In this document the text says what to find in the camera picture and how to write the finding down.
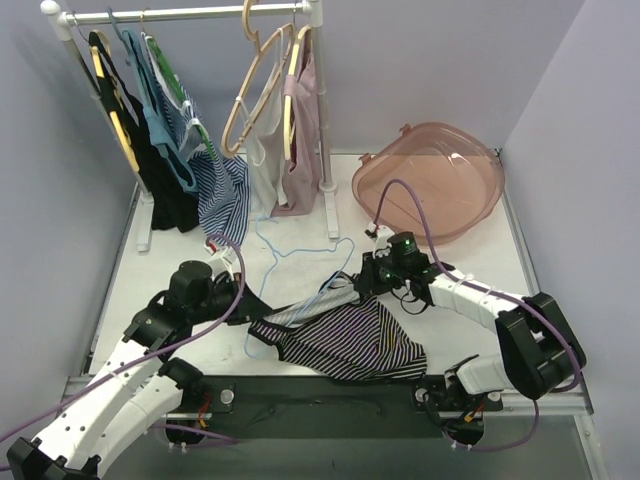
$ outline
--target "pink tank top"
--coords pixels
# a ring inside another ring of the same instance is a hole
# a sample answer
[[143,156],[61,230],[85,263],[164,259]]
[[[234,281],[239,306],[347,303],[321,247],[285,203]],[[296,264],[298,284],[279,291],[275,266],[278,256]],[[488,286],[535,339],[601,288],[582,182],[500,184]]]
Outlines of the pink tank top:
[[316,154],[320,121],[313,53],[308,52],[302,60],[306,63],[300,71],[300,78],[287,75],[284,83],[284,93],[291,95],[296,131],[291,146],[291,161],[285,167],[282,177],[287,203],[276,205],[272,212],[276,217],[306,215],[311,212],[321,177],[320,158]]

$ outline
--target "clothes rack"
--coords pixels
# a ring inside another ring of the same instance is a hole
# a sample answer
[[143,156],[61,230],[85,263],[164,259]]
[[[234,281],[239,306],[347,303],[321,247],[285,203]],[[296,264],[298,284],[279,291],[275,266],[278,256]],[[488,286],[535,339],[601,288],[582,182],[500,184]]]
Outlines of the clothes rack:
[[[111,126],[111,122],[108,120],[108,115],[100,103],[99,91],[96,82],[85,63],[71,32],[71,28],[76,26],[111,24],[109,14],[107,12],[77,14],[75,12],[63,12],[60,5],[58,5],[55,0],[44,0],[40,4],[40,10],[49,18],[49,23],[58,37],[58,40],[64,44],[67,51],[80,65],[80,68],[87,79],[92,97],[96,100],[96,103],[104,114],[107,123]],[[145,23],[150,23],[171,20],[241,17],[242,10],[242,5],[202,8],[145,9],[113,12],[113,16],[118,23],[139,23],[141,18],[144,18]],[[333,181],[331,174],[331,144],[329,136],[329,117],[322,43],[322,0],[303,0],[297,3],[256,4],[251,7],[252,15],[273,16],[295,15],[297,13],[308,15],[309,24],[312,27],[312,42],[318,90],[318,114],[320,120],[320,160],[322,165],[322,182],[320,184],[320,190],[324,195],[328,236],[331,239],[335,239],[339,238],[340,232],[335,200],[336,184]],[[140,230],[138,231],[137,248],[138,251],[147,251],[149,250],[151,242],[153,197],[144,185],[142,179],[138,175],[136,175],[136,177],[141,190],[137,208],[143,209],[141,212],[143,221],[141,222],[139,227]]]

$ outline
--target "striped shirt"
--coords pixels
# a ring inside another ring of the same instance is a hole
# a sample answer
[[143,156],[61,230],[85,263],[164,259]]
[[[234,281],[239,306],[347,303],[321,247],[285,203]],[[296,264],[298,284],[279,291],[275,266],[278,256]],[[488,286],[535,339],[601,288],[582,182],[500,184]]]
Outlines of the striped shirt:
[[274,345],[280,360],[337,380],[409,380],[427,370],[422,345],[409,339],[375,297],[361,305],[343,305],[296,328],[259,320],[249,334]]
[[[152,37],[145,35],[155,81],[163,96],[165,120],[174,134],[180,153],[187,158],[198,185],[198,217],[207,236],[223,233],[241,244],[247,233],[249,218],[249,178],[247,164],[240,157],[223,158],[211,142],[201,123],[195,102],[177,77],[179,92],[172,91],[156,58],[159,52]],[[154,43],[156,53],[150,42]],[[166,65],[166,59],[160,61]]]

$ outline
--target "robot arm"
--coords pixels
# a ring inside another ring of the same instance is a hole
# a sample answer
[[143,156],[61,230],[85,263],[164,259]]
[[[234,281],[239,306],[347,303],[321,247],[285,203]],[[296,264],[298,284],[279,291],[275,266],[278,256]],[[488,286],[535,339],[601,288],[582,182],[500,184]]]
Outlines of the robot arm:
[[[367,234],[376,246],[372,253],[363,255],[358,292],[379,295],[406,288],[426,306],[453,310],[498,336],[500,354],[469,357],[445,373],[448,390],[458,397],[457,403],[513,388],[536,400],[574,373],[568,353],[539,320],[512,301],[491,295],[494,290],[488,285],[444,264],[453,278],[460,279],[454,281],[420,252],[411,232],[393,234],[387,227],[372,224]],[[551,296],[508,295],[542,314],[571,346],[580,367],[586,364],[578,340]]]
[[[217,252],[209,265],[180,266],[169,289],[134,316],[89,385],[112,378],[74,401],[34,439],[20,438],[13,444],[7,456],[14,478],[98,479],[136,438],[182,403],[185,390],[197,388],[202,372],[175,357],[175,351],[116,371],[189,338],[194,325],[219,318],[229,308],[238,284],[237,265],[226,258],[228,253]],[[271,313],[245,288],[227,321],[243,323]]]
[[[327,308],[337,306],[336,301],[349,303],[358,296],[407,288],[426,306],[456,311],[498,336],[500,354],[471,356],[445,372],[444,395],[454,408],[467,411],[487,393],[511,388],[537,399],[571,376],[567,352],[521,306],[490,295],[488,286],[445,264],[454,278],[462,279],[454,281],[419,251],[410,232],[394,235],[386,227],[375,227],[367,233],[375,240],[375,248],[363,255],[355,291],[345,291],[344,298],[327,298]],[[138,436],[181,405],[185,390],[197,389],[202,373],[175,357],[175,351],[142,361],[124,372],[115,371],[149,352],[186,340],[194,325],[219,318],[229,308],[238,284],[235,262],[226,258],[226,253],[216,252],[209,265],[185,262],[180,266],[171,277],[169,289],[135,315],[92,383],[107,376],[113,378],[77,399],[33,440],[21,438],[14,443],[8,453],[14,478],[98,479]],[[544,293],[531,298],[511,296],[541,313],[584,366],[584,352],[552,297]],[[295,307],[274,314],[245,289],[227,323],[237,325],[272,315],[274,319],[278,315],[286,317]],[[150,376],[149,383],[141,388]]]

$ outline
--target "blue striped shirt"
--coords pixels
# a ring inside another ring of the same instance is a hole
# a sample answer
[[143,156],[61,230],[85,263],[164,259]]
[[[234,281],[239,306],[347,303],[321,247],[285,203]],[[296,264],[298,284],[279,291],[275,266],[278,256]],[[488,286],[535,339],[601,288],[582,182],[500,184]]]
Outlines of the blue striped shirt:
[[180,85],[186,101],[179,105],[162,78],[155,57],[151,59],[154,80],[163,96],[163,116],[180,154],[187,159],[198,186],[198,218],[207,236],[222,233],[241,244],[249,218],[247,163],[240,157],[224,158],[202,126],[195,102]]

